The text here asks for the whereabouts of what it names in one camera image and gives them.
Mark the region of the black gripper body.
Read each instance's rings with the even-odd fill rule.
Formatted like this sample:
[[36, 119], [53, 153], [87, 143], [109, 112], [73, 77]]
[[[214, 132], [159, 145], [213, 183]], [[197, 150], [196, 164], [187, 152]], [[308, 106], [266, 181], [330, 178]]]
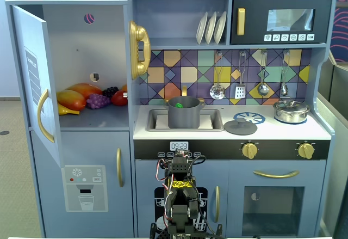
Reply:
[[177, 150], [174, 156], [166, 161], [166, 177], [175, 181], [188, 181], [192, 176], [192, 159], [189, 150]]

